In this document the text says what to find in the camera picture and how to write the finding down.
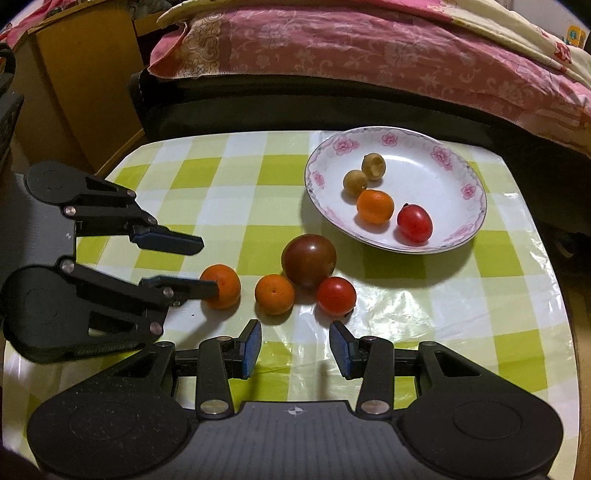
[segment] wooden cabinet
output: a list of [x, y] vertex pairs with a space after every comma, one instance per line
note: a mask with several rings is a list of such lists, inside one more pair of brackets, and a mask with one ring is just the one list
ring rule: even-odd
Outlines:
[[125, 3], [93, 0], [30, 29], [15, 46], [15, 130], [32, 163], [110, 170], [141, 139], [127, 84], [144, 65]]

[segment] small orange fruit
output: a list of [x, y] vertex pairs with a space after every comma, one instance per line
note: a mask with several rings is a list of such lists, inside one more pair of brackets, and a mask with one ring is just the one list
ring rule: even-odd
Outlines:
[[368, 223], [384, 223], [392, 218], [394, 201], [381, 190], [365, 190], [357, 199], [357, 212]]
[[293, 307], [296, 291], [291, 282], [277, 274], [262, 277], [255, 287], [255, 300], [267, 315], [280, 315]]
[[210, 280], [217, 283], [217, 297], [206, 299], [207, 305], [215, 310], [223, 310], [236, 304], [240, 299], [240, 278], [227, 265], [216, 264], [203, 270], [199, 280]]

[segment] green and white checkered tablecloth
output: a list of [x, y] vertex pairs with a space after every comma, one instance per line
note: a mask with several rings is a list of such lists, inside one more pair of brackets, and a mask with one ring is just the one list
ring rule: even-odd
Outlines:
[[[328, 346], [329, 319], [301, 293], [280, 318], [258, 316], [254, 287], [280, 273], [280, 256], [303, 232], [330, 238], [335, 274], [355, 285], [358, 303], [348, 322], [356, 335], [388, 338], [413, 348], [437, 340], [549, 401], [565, 427], [551, 475], [570, 480], [576, 461], [579, 395], [564, 304], [546, 251], [509, 170], [481, 148], [451, 144], [478, 172], [488, 214], [475, 240], [437, 255], [403, 255], [362, 245], [323, 220], [303, 183], [309, 154], [329, 132], [253, 132], [179, 138], [130, 154], [109, 180], [137, 191], [142, 208], [160, 224], [203, 237], [199, 255], [141, 251], [127, 237], [83, 238], [78, 262], [132, 282], [154, 274], [198, 277], [209, 265], [235, 268], [242, 281], [237, 309], [208, 310], [199, 301], [171, 309], [163, 339], [179, 349], [205, 338], [236, 336], [250, 318], [263, 323], [255, 375], [232, 381], [236, 404], [257, 400], [347, 398]], [[24, 427], [31, 412], [54, 395], [120, 356], [60, 365], [33, 365], [7, 346], [4, 367], [4, 441], [31, 457]], [[177, 399], [192, 406], [194, 379], [182, 379]], [[395, 406], [414, 398], [412, 379], [396, 379]]]

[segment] red tomato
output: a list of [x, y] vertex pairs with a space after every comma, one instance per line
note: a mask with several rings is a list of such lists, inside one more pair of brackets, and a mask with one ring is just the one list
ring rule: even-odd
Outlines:
[[344, 278], [330, 277], [318, 287], [316, 300], [329, 315], [342, 317], [355, 307], [357, 292], [354, 286]]
[[406, 238], [422, 244], [433, 233], [433, 222], [423, 207], [406, 204], [398, 212], [398, 228]]

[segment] white plate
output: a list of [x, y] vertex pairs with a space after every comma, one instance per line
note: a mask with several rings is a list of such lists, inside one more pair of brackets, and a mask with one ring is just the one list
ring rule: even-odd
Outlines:
[[[343, 191], [343, 177], [360, 170], [363, 156], [379, 153], [386, 161], [384, 178], [369, 182], [394, 200], [388, 223], [370, 225], [357, 217], [356, 199]], [[482, 226], [486, 194], [472, 167], [459, 155], [426, 135], [394, 127], [354, 128], [322, 142], [304, 173], [312, 203], [324, 217], [357, 240], [384, 250], [434, 254], [457, 248]], [[404, 238], [396, 217], [405, 203], [422, 206], [433, 221], [423, 244]]]

